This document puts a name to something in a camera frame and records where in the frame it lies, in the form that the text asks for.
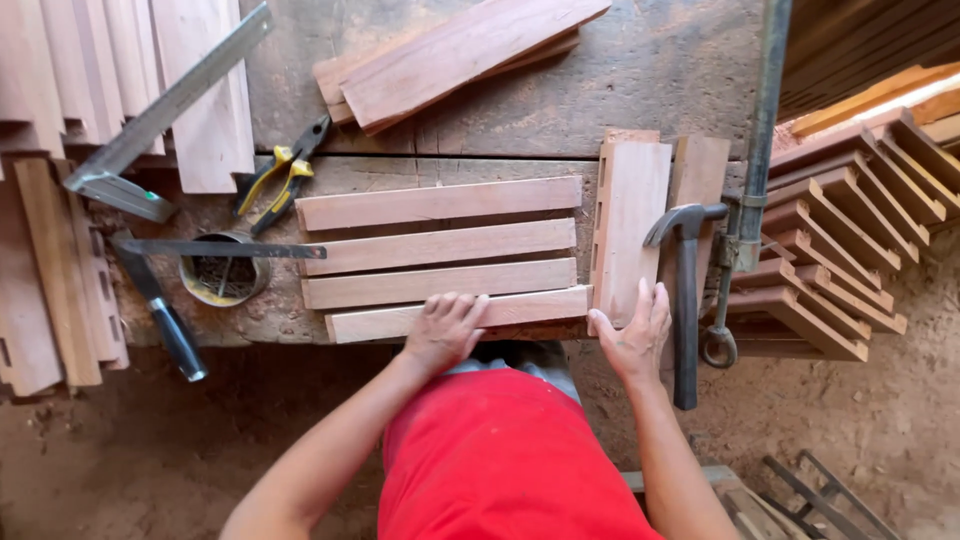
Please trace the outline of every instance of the pliers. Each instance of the pliers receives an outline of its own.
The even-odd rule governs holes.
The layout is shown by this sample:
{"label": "pliers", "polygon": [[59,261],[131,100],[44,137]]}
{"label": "pliers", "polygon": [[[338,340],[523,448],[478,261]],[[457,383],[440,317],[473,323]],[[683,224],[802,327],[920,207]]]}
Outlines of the pliers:
{"label": "pliers", "polygon": [[257,236],[274,224],[276,219],[294,204],[304,181],[313,178],[310,155],[323,144],[330,132],[330,115],[325,114],[316,122],[307,126],[303,135],[291,146],[275,146],[270,161],[251,175],[237,176],[237,201],[233,206],[233,217],[240,217],[253,206],[253,201],[263,189],[267,180],[289,166],[287,182],[274,201],[263,210],[250,229],[251,236]]}

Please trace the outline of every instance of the hand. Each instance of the hand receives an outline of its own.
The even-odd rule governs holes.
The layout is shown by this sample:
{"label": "hand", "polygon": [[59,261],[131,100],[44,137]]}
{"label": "hand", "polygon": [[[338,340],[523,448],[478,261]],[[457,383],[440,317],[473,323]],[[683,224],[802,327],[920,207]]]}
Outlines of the hand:
{"label": "hand", "polygon": [[453,367],[467,358],[484,334],[477,324],[489,304],[486,294],[474,297],[448,292],[431,296],[398,357],[406,357],[424,380]]}
{"label": "hand", "polygon": [[670,329],[670,299],[663,283],[651,291],[646,278],[640,280],[634,319],[623,330],[615,330],[599,309],[590,310],[589,320],[607,361],[628,390],[660,382],[660,354]]}

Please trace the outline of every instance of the wooden workbench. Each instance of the wooden workbench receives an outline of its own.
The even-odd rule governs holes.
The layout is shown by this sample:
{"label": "wooden workbench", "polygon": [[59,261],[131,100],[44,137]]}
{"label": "wooden workbench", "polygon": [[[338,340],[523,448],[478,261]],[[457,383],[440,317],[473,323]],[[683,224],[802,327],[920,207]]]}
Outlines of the wooden workbench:
{"label": "wooden workbench", "polygon": [[[241,0],[242,12],[258,1]],[[289,144],[323,114],[310,72],[315,61],[422,30],[475,2],[271,0],[276,28],[247,61],[257,151]],[[756,83],[760,6],[758,0],[614,0],[609,12],[581,29],[580,45],[565,57],[470,85],[375,138],[363,136],[355,125],[345,127],[322,148],[322,156],[313,159],[317,177],[302,196],[581,174],[580,209],[536,217],[576,218],[575,255],[580,282],[587,282],[597,158],[605,127],[660,130],[664,142],[696,132],[729,138],[728,184],[742,183],[740,160],[746,152]],[[250,226],[230,217],[229,196],[183,197],[176,193],[177,182],[159,171],[145,170],[139,176],[146,186],[178,202],[181,211],[164,226],[125,214],[136,236],[192,237]],[[97,213],[101,223],[109,219],[106,210],[97,208]],[[293,217],[291,212],[260,239],[322,241],[353,234],[307,236]],[[473,222],[502,221],[493,217]],[[411,233],[446,225],[404,224],[367,233]],[[180,285],[173,258],[154,257],[152,263],[168,300],[201,345],[329,342],[323,316],[303,308],[300,276],[292,260],[275,259],[269,287],[232,309],[209,307],[190,297]],[[158,344],[143,299],[121,272],[114,269],[113,278],[128,342]],[[582,322],[560,321],[497,335],[577,338],[586,336],[586,328]]]}

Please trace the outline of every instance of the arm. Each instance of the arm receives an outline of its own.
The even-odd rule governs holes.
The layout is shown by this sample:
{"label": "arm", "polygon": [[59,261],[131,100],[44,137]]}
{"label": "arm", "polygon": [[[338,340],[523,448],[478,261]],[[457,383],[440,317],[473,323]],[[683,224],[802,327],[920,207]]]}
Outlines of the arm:
{"label": "arm", "polygon": [[657,283],[651,291],[645,279],[639,288],[636,314],[627,328],[614,330],[598,309],[590,311],[589,319],[634,409],[650,523],[669,540],[738,540],[660,384],[660,353],[670,328],[666,289]]}
{"label": "arm", "polygon": [[221,539],[306,540],[394,415],[473,350],[489,303],[486,296],[456,293],[428,299],[403,351],[267,471],[230,514]]}

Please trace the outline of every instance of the metal ring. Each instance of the metal ring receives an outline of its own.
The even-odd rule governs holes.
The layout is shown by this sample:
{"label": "metal ring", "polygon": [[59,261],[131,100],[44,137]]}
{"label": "metal ring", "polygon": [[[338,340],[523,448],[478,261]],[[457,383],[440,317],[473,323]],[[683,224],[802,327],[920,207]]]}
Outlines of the metal ring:
{"label": "metal ring", "polygon": [[[700,335],[700,343],[700,357],[708,366],[717,369],[729,369],[736,363],[736,341],[733,340],[733,334],[727,327],[709,327]],[[726,361],[720,362],[713,359],[708,350],[711,343],[716,343],[721,347],[727,346]]]}

